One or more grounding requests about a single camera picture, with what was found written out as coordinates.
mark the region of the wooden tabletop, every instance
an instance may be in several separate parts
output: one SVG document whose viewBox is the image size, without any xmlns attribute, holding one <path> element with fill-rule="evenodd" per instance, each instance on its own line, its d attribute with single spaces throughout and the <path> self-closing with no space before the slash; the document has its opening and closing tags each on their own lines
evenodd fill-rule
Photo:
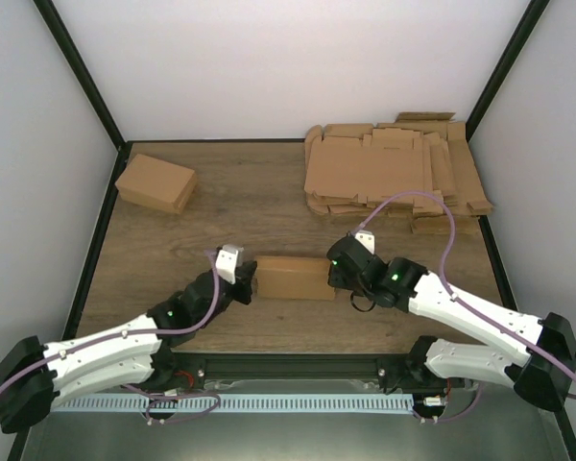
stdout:
<svg viewBox="0 0 576 461">
<path fill-rule="evenodd" d="M 305 204 L 297 142 L 137 143 L 146 154 L 196 170 L 199 184 L 182 215 L 117 199 L 78 335 L 144 313 L 208 269 L 203 251 L 225 243 L 249 255 L 324 257 L 362 218 L 318 216 Z M 376 252 L 437 271 L 447 236 L 414 235 L 401 218 L 374 219 Z M 451 283 L 500 303 L 481 235 L 458 235 L 447 262 Z M 354 310 L 334 302 L 254 298 L 232 303 L 180 349 L 197 352 L 408 352 L 422 334 L 468 341 L 458 331 L 395 309 Z"/>
</svg>

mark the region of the black plastic housing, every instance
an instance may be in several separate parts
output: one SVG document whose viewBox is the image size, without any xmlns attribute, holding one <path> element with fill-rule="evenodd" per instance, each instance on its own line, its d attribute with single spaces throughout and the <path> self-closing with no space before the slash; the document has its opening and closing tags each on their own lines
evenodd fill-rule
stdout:
<svg viewBox="0 0 576 461">
<path fill-rule="evenodd" d="M 44 358 L 36 336 L 22 339 L 0 362 L 0 386 L 11 376 Z M 13 434 L 42 421 L 54 399 L 53 375 L 44 365 L 14 382 L 0 396 L 0 426 Z"/>
<path fill-rule="evenodd" d="M 326 257 L 332 262 L 328 272 L 330 286 L 351 290 L 377 305 L 404 312 L 408 311 L 410 298 L 416 295 L 414 288 L 420 277 L 428 272 L 424 266 L 404 257 L 386 264 L 352 235 L 337 241 Z"/>
<path fill-rule="evenodd" d="M 244 262 L 235 270 L 235 283 L 230 284 L 220 279 L 218 302 L 213 315 L 202 328 L 206 327 L 215 317 L 224 312 L 232 301 L 241 304 L 252 302 L 252 278 L 256 271 L 256 261 Z M 160 303 L 147 311 L 158 328 L 182 329 L 199 323 L 211 306 L 213 300 L 213 273 L 203 272 L 188 284 L 182 292 L 177 292 L 167 301 Z M 195 336 L 196 332 L 184 335 L 162 335 L 160 338 L 169 347 L 174 348 Z"/>
<path fill-rule="evenodd" d="M 538 346 L 553 354 L 572 372 L 576 371 L 576 338 L 571 324 L 561 315 L 550 313 L 542 322 Z M 559 368 L 537 353 L 531 354 L 521 369 L 513 365 L 506 374 L 515 382 L 515 391 L 538 408 L 560 411 L 572 383 Z"/>
</svg>

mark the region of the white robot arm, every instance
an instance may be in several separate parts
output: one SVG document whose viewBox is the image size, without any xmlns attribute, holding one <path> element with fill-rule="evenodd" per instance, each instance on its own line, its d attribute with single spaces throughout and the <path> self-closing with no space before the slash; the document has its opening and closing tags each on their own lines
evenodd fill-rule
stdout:
<svg viewBox="0 0 576 461">
<path fill-rule="evenodd" d="M 395 307 L 406 313 L 442 322 L 484 345 L 452 344 L 422 336 L 407 358 L 407 368 L 419 380 L 428 376 L 463 377 L 512 387 L 535 406 L 558 411 L 564 406 L 571 378 L 516 337 L 549 352 L 572 372 L 576 370 L 576 340 L 569 322 L 557 315 L 546 319 L 514 312 L 449 285 L 438 275 L 409 259 L 385 263 L 374 253 L 374 237 L 361 230 L 335 243 L 327 253 L 332 261 L 328 282 L 364 296 L 373 305 Z M 465 309 L 468 303 L 516 337 Z"/>
<path fill-rule="evenodd" d="M 200 274 L 119 327 L 44 345 L 36 336 L 19 341 L 0 363 L 2 431 L 30 427 L 52 408 L 110 387 L 161 388 L 175 371 L 171 348 L 192 339 L 232 301 L 251 302 L 256 262 L 243 262 L 242 254 L 242 248 L 225 245 L 215 258 L 217 274 Z M 40 366 L 30 370 L 35 364 Z"/>
</svg>

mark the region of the cardboard box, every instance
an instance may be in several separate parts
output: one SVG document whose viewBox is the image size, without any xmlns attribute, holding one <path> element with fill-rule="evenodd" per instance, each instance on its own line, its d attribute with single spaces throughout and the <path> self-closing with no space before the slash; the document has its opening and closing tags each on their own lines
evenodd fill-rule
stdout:
<svg viewBox="0 0 576 461">
<path fill-rule="evenodd" d="M 115 182 L 122 200 L 179 214 L 197 183 L 194 170 L 139 154 Z"/>
<path fill-rule="evenodd" d="M 256 261 L 256 293 L 261 298 L 326 301 L 335 299 L 335 289 L 328 286 L 328 259 L 258 256 Z"/>
</svg>

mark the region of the cardboard sheet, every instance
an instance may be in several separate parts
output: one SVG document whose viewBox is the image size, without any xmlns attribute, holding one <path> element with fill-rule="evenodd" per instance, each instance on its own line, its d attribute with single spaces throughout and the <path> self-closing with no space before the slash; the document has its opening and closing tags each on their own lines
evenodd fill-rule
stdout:
<svg viewBox="0 0 576 461">
<path fill-rule="evenodd" d="M 335 299 L 328 286 L 330 261 L 316 257 L 257 256 L 256 293 L 284 300 Z"/>
<path fill-rule="evenodd" d="M 397 192 L 421 190 L 422 169 L 422 152 L 322 143 L 311 151 L 304 189 L 318 197 L 381 203 Z M 413 199 L 398 202 L 412 204 Z"/>
<path fill-rule="evenodd" d="M 324 127 L 324 136 L 358 137 L 371 134 L 373 123 L 331 123 Z"/>
<path fill-rule="evenodd" d="M 440 190 L 447 205 L 456 205 L 456 184 L 452 172 L 452 164 L 450 163 L 450 155 L 447 151 L 447 142 L 441 139 L 438 133 L 426 134 L 424 138 L 429 141 L 431 149 L 433 188 Z"/>
</svg>

